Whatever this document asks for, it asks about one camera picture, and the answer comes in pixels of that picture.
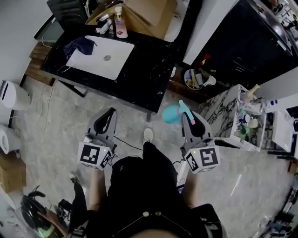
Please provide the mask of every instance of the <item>drain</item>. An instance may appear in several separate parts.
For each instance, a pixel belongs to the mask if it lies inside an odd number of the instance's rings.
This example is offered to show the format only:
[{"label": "drain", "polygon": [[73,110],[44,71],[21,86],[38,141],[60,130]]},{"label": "drain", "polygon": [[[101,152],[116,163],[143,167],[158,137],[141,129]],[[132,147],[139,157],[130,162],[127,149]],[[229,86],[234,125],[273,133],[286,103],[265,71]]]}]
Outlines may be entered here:
[{"label": "drain", "polygon": [[110,55],[106,55],[105,57],[103,57],[104,61],[109,61],[112,57]]}]

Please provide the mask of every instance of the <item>hand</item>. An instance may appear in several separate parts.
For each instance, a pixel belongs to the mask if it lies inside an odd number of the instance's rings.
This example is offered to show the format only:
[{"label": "hand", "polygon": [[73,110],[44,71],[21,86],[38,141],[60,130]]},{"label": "hand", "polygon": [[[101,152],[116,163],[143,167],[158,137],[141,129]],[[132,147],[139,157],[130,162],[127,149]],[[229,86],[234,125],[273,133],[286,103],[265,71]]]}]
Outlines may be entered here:
[{"label": "hand", "polygon": [[42,214],[41,212],[38,212],[39,215],[41,215],[44,219],[48,220],[50,223],[57,225],[59,223],[56,213],[48,210],[46,208],[47,213]]}]

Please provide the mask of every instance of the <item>marble floor tile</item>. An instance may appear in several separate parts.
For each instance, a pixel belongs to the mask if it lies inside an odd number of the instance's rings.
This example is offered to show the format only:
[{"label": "marble floor tile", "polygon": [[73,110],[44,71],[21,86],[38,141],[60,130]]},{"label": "marble floor tile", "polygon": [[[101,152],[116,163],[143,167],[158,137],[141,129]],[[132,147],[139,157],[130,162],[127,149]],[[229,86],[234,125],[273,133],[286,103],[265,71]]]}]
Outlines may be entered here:
[{"label": "marble floor tile", "polygon": [[[40,185],[40,190],[48,199],[42,202],[51,204],[57,204],[62,198],[72,202],[74,191],[68,178],[71,171],[78,169],[88,187],[89,170],[77,164],[77,150],[89,119],[101,109],[114,107],[117,110],[115,135],[135,147],[142,148],[143,130],[152,128],[155,134],[153,143],[175,162],[182,159],[181,125],[165,124],[162,111],[178,104],[180,99],[192,110],[198,108],[197,103],[166,91],[159,112],[148,123],[145,113],[94,93],[81,98],[58,81],[52,88],[28,77],[24,88],[32,96],[33,104],[24,115],[17,112],[15,115],[19,117],[13,121],[13,128],[22,140],[21,157],[27,165],[24,193]],[[114,162],[126,156],[142,156],[142,151],[116,138],[114,142],[118,145],[118,158]],[[200,175],[198,203],[214,206],[230,238],[251,237],[264,217],[271,218],[282,207],[292,180],[287,173],[288,164],[263,152],[220,148],[220,154],[221,165]],[[176,163],[175,168],[179,170],[180,164]],[[111,172],[111,167],[107,166],[107,189]],[[231,195],[240,175],[239,185]]]}]

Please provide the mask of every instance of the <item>blue spray bottle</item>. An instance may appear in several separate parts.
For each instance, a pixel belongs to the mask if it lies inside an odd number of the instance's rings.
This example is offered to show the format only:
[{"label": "blue spray bottle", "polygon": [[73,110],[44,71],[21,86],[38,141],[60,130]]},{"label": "blue spray bottle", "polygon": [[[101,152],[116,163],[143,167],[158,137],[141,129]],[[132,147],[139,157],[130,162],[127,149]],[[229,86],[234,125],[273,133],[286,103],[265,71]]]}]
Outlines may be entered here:
[{"label": "blue spray bottle", "polygon": [[185,112],[187,113],[188,117],[190,118],[190,122],[192,125],[194,125],[195,119],[193,117],[193,115],[191,114],[189,108],[186,106],[186,104],[180,100],[179,101],[180,106],[178,105],[171,105],[168,106],[162,114],[163,117],[163,121],[165,123],[175,123],[181,120],[182,114]]}]

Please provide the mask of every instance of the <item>white sneaker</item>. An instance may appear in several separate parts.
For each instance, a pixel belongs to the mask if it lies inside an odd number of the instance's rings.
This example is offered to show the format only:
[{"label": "white sneaker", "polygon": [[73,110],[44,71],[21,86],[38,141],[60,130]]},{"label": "white sneaker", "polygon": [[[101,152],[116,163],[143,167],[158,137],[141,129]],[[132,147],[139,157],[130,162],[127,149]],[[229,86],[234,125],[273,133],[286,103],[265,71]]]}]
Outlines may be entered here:
[{"label": "white sneaker", "polygon": [[153,137],[154,137],[153,130],[151,128],[146,128],[145,131],[144,131],[143,145],[145,144],[145,142],[152,143]]},{"label": "white sneaker", "polygon": [[70,172],[69,174],[69,179],[73,182],[73,184],[75,183],[80,183],[78,177],[76,176],[76,173],[74,171]]}]

